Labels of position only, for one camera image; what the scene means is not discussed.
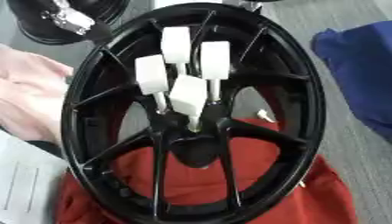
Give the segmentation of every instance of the white plastic piece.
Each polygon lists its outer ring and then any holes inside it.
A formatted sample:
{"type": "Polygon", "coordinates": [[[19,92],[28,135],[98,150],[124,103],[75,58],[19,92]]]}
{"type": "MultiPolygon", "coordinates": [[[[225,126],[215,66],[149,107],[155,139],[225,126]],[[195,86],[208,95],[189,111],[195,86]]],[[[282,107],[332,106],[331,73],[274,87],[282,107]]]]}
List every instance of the white plastic piece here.
{"type": "Polygon", "coordinates": [[[188,128],[193,132],[198,132],[200,130],[200,117],[190,115],[188,128]]]}
{"type": "Polygon", "coordinates": [[[230,72],[230,43],[202,43],[200,61],[203,79],[209,80],[210,99],[217,102],[221,99],[221,80],[228,79],[230,72]]]}
{"type": "Polygon", "coordinates": [[[162,53],[166,63],[175,64],[179,74],[186,74],[186,63],[191,59],[189,27],[166,27],[162,32],[162,53]]]}
{"type": "Polygon", "coordinates": [[[210,99],[213,102],[219,101],[221,99],[221,81],[210,80],[208,84],[210,86],[210,99]]]}
{"type": "Polygon", "coordinates": [[[269,123],[274,123],[275,121],[272,120],[269,116],[268,116],[268,112],[265,109],[260,109],[259,112],[257,112],[257,116],[260,119],[266,120],[269,123]]]}
{"type": "Polygon", "coordinates": [[[306,188],[306,184],[304,183],[304,181],[299,182],[299,186],[301,186],[302,188],[306,188]]]}
{"type": "Polygon", "coordinates": [[[161,54],[136,59],[136,81],[144,95],[154,95],[159,112],[167,103],[164,91],[169,90],[164,58],[161,54]]]}
{"type": "Polygon", "coordinates": [[[167,109],[167,103],[164,92],[155,93],[154,99],[157,103],[157,109],[160,114],[163,114],[167,109]]]}
{"type": "Polygon", "coordinates": [[[207,82],[190,75],[179,75],[171,90],[170,100],[174,111],[189,116],[190,130],[196,130],[207,101],[207,82]]]}

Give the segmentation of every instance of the metal clamp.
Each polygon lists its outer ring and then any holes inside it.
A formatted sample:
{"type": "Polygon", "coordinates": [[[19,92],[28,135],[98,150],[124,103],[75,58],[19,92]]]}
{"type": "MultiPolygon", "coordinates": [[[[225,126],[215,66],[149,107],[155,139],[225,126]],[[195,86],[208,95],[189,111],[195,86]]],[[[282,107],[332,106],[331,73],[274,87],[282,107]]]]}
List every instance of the metal clamp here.
{"type": "Polygon", "coordinates": [[[59,12],[50,13],[49,11],[45,11],[42,14],[43,19],[50,18],[59,28],[81,36],[86,35],[95,25],[95,21],[91,17],[71,8],[67,0],[53,1],[59,7],[59,12]]]}

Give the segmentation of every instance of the rim lip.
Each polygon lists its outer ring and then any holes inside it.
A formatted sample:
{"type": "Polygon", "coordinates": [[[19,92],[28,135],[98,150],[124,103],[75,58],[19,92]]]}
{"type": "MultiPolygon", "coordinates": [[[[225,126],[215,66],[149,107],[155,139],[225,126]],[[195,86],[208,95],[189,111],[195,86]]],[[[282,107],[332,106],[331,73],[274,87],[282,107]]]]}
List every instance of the rim lip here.
{"type": "MultiPolygon", "coordinates": [[[[236,13],[246,13],[248,18],[254,17],[254,19],[258,19],[258,21],[261,22],[267,21],[269,28],[276,35],[278,35],[280,39],[282,39],[283,43],[280,44],[285,44],[285,50],[292,50],[292,54],[298,56],[298,60],[303,62],[303,67],[305,67],[310,75],[310,84],[306,85],[306,91],[308,94],[315,94],[309,95],[311,98],[310,103],[313,103],[313,107],[315,108],[315,111],[312,112],[314,114],[314,122],[308,123],[308,126],[311,126],[311,130],[313,130],[313,132],[308,136],[310,140],[306,145],[306,153],[304,153],[304,155],[299,159],[300,162],[296,165],[296,170],[292,172],[285,184],[278,190],[275,190],[270,196],[266,198],[266,200],[256,202],[254,205],[249,206],[246,211],[242,210],[239,213],[230,214],[223,217],[222,219],[209,220],[203,223],[238,223],[243,221],[250,221],[259,214],[262,214],[263,212],[272,208],[277,202],[289,194],[311,168],[312,161],[315,158],[322,136],[324,135],[326,124],[326,101],[321,81],[319,79],[319,74],[302,46],[280,25],[275,24],[266,17],[253,14],[252,12],[243,10],[241,8],[217,3],[179,4],[148,12],[141,17],[137,17],[136,19],[129,21],[127,24],[117,29],[115,31],[114,40],[107,43],[108,48],[115,46],[117,42],[123,39],[123,37],[128,36],[132,32],[132,27],[134,24],[139,23],[146,18],[154,18],[155,13],[165,13],[166,11],[176,10],[182,7],[189,7],[190,9],[199,7],[203,8],[204,10],[210,9],[211,11],[230,10],[236,13]]],[[[95,199],[101,203],[101,205],[105,206],[105,203],[102,202],[98,195],[96,195],[98,192],[94,192],[94,189],[92,189],[91,185],[85,180],[85,176],[80,170],[80,166],[78,165],[77,158],[74,154],[74,150],[80,148],[80,143],[77,140],[79,137],[77,136],[76,131],[72,131],[76,129],[77,125],[75,121],[77,115],[73,110],[72,102],[77,102],[80,99],[82,87],[85,85],[85,82],[90,79],[91,73],[88,74],[87,71],[91,72],[96,62],[100,60],[100,57],[98,56],[100,50],[101,48],[98,46],[87,56],[77,71],[73,83],[69,88],[70,90],[67,92],[61,118],[61,135],[64,144],[63,155],[70,164],[71,172],[81,182],[83,187],[92,193],[95,199]]],[[[126,217],[119,214],[117,211],[114,211],[113,208],[106,206],[105,208],[108,209],[108,211],[110,211],[112,214],[115,214],[116,217],[124,219],[125,221],[127,220],[126,217]]],[[[132,217],[132,221],[135,223],[179,223],[177,221],[153,220],[151,216],[142,214],[139,214],[136,217],[132,217]]],[[[187,223],[200,223],[200,221],[188,221],[187,223]]]]}

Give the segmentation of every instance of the wheel spoke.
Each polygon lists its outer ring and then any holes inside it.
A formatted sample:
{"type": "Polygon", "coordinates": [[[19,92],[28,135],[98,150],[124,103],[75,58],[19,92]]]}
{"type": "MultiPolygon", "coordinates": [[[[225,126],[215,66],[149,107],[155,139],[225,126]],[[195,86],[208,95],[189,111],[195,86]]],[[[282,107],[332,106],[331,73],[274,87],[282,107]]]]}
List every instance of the wheel spoke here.
{"type": "Polygon", "coordinates": [[[101,49],[101,52],[104,55],[107,55],[110,59],[112,59],[121,69],[122,71],[127,75],[127,77],[134,77],[134,75],[131,75],[130,70],[125,66],[125,64],[115,55],[113,54],[106,46],[104,46],[101,49]]]}
{"type": "Polygon", "coordinates": [[[229,138],[226,130],[220,132],[220,162],[225,172],[227,183],[227,205],[232,209],[242,206],[242,200],[235,180],[232,158],[229,148],[229,138]]]}
{"type": "Polygon", "coordinates": [[[196,33],[195,33],[195,35],[194,35],[194,37],[193,37],[193,39],[192,39],[192,43],[194,44],[196,41],[197,41],[197,39],[200,37],[200,36],[204,36],[204,35],[202,35],[203,33],[206,33],[207,32],[207,25],[208,25],[208,22],[211,20],[211,18],[215,15],[215,11],[213,10],[213,11],[210,11],[210,13],[208,13],[208,15],[206,16],[206,18],[204,19],[204,21],[203,21],[203,23],[201,24],[201,26],[200,26],[200,28],[196,31],[196,33]]]}
{"type": "Polygon", "coordinates": [[[252,38],[252,40],[249,42],[247,47],[245,48],[245,51],[242,53],[240,57],[240,62],[242,63],[248,55],[251,55],[253,51],[259,50],[261,47],[264,47],[264,38],[268,33],[268,27],[263,26],[259,32],[252,38]]]}
{"type": "Polygon", "coordinates": [[[165,173],[168,145],[164,133],[155,134],[154,142],[154,186],[152,213],[159,220],[165,211],[165,173]]]}
{"type": "Polygon", "coordinates": [[[137,134],[126,138],[120,143],[116,143],[115,145],[107,148],[96,157],[89,159],[84,166],[93,165],[97,161],[111,161],[125,153],[141,149],[148,145],[151,145],[150,133],[147,129],[144,129],[137,134]]]}
{"type": "Polygon", "coordinates": [[[258,138],[279,146],[290,145],[292,148],[305,145],[306,143],[304,139],[295,138],[272,129],[237,120],[231,120],[230,122],[230,136],[258,138]]]}
{"type": "Polygon", "coordinates": [[[126,83],[126,84],[122,84],[120,86],[112,87],[112,88],[110,88],[108,90],[105,90],[105,91],[99,93],[99,94],[90,96],[90,97],[88,97],[87,99],[85,99],[83,101],[75,103],[73,105],[73,107],[75,109],[80,109],[80,108],[86,107],[86,106],[88,106],[90,104],[93,104],[95,102],[103,101],[106,98],[113,97],[113,96],[116,96],[116,95],[120,95],[123,92],[130,91],[131,89],[133,89],[133,91],[135,91],[135,93],[134,94],[130,94],[130,95],[136,95],[137,91],[138,91],[137,88],[133,84],[126,83]]]}
{"type": "Polygon", "coordinates": [[[223,85],[228,87],[249,87],[249,86],[274,86],[289,84],[302,84],[309,80],[308,75],[279,73],[275,71],[241,68],[230,74],[229,80],[223,81],[223,85]]]}
{"type": "Polygon", "coordinates": [[[192,49],[191,49],[191,61],[189,63],[189,68],[192,74],[200,74],[200,60],[199,60],[199,52],[201,43],[203,42],[205,36],[210,31],[210,27],[208,23],[215,15],[215,11],[210,11],[206,18],[204,19],[203,23],[200,25],[199,29],[195,32],[194,36],[192,37],[192,49]]]}

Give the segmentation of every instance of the gray floor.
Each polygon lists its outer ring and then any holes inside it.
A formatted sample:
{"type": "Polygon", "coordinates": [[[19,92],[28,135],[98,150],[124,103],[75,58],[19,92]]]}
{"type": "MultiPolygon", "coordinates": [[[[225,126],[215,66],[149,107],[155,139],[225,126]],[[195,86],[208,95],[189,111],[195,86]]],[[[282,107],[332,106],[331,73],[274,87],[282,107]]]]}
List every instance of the gray floor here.
{"type": "MultiPolygon", "coordinates": [[[[123,21],[149,8],[147,1],[132,3],[123,21]]],[[[392,18],[392,1],[285,0],[267,3],[265,13],[300,41],[318,67],[328,102],[321,151],[352,190],[360,223],[392,223],[392,146],[354,119],[332,76],[309,50],[312,36],[325,28],[343,30],[392,18]]],[[[72,67],[77,67],[92,47],[86,43],[66,47],[32,43],[16,28],[4,0],[0,2],[0,21],[3,23],[0,43],[40,53],[72,67]]]]}

